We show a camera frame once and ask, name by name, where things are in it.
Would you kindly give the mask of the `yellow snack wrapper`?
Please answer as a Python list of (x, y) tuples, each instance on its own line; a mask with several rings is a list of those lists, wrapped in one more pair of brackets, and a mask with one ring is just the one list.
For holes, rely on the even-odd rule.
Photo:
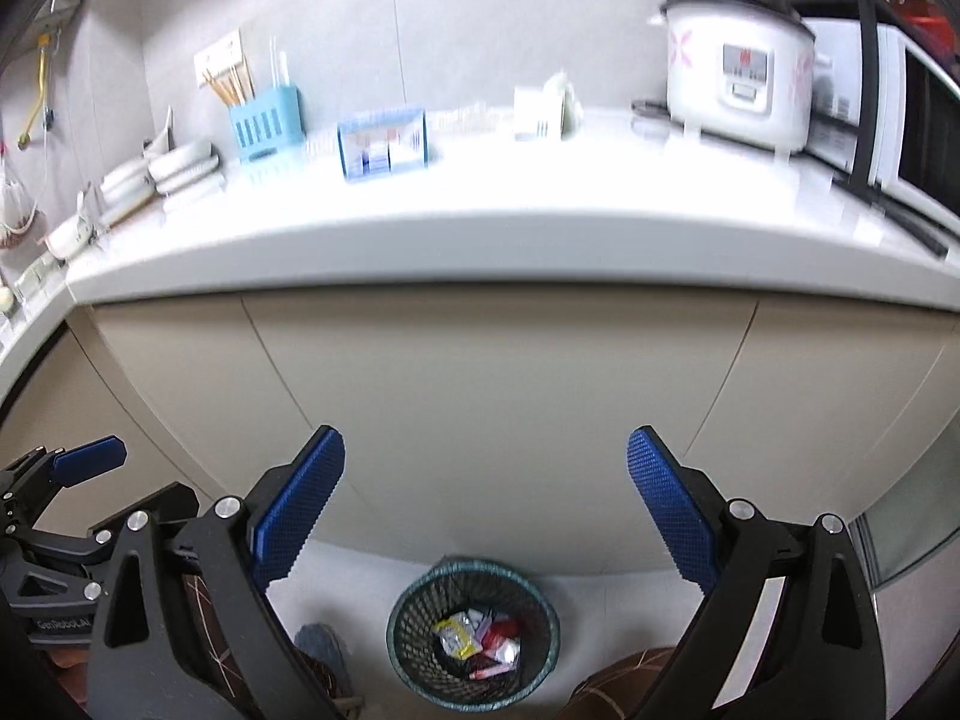
[(438, 637), (444, 655), (457, 661), (467, 661), (483, 652), (482, 624), (485, 615), (477, 610), (459, 611), (443, 621), (436, 622), (433, 632)]

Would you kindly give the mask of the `black mesh trash bin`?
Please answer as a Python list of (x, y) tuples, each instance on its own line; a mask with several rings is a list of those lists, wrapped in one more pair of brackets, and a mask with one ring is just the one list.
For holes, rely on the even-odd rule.
[(477, 557), (444, 557), (395, 603), (387, 652), (402, 683), (456, 712), (527, 699), (555, 670), (555, 608), (523, 574)]

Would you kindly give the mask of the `white bowl stack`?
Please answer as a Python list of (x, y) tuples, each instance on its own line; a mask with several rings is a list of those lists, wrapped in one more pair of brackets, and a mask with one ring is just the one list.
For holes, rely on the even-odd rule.
[(114, 227), (148, 205), (212, 176), (220, 155), (208, 140), (195, 140), (163, 154), (144, 154), (110, 171), (99, 185), (103, 211), (99, 224)]

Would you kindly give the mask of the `blue chopstick holder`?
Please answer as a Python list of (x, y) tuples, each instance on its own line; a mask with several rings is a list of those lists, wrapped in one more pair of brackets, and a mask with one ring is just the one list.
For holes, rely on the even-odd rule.
[(262, 91), (249, 103), (229, 109), (231, 132), (245, 163), (262, 160), (306, 138), (302, 126), (299, 89), (281, 85)]

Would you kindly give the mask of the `blue milk carton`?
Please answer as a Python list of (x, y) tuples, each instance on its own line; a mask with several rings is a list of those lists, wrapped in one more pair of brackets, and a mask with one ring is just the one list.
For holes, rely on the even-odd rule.
[(347, 181), (397, 174), (430, 160), (423, 109), (384, 110), (337, 125), (338, 156)]

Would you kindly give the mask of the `white microwave oven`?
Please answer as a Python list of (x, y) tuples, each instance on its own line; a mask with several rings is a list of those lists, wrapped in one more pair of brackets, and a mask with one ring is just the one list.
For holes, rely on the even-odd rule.
[[(818, 52), (807, 151), (851, 174), (861, 124), (861, 25), (809, 18)], [(958, 83), (923, 44), (880, 23), (877, 94), (866, 184), (950, 232), (958, 231)]]

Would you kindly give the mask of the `green small carton box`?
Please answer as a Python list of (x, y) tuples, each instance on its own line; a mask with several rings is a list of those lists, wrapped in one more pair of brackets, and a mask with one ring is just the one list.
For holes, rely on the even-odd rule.
[(516, 86), (512, 120), (517, 140), (563, 140), (576, 132), (583, 106), (573, 83), (560, 70), (540, 86)]

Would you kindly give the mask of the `white rice cooker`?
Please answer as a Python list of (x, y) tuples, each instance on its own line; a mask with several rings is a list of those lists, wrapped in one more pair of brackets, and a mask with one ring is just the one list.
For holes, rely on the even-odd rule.
[(815, 34), (784, 0), (664, 0), (667, 110), (781, 156), (807, 145)]

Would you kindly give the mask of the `white wall socket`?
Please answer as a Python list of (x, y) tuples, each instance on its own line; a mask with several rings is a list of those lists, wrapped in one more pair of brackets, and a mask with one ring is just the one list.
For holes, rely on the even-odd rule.
[(206, 77), (221, 78), (244, 64), (245, 55), (239, 29), (231, 29), (212, 44), (194, 54), (195, 83), (199, 88), (206, 85)]

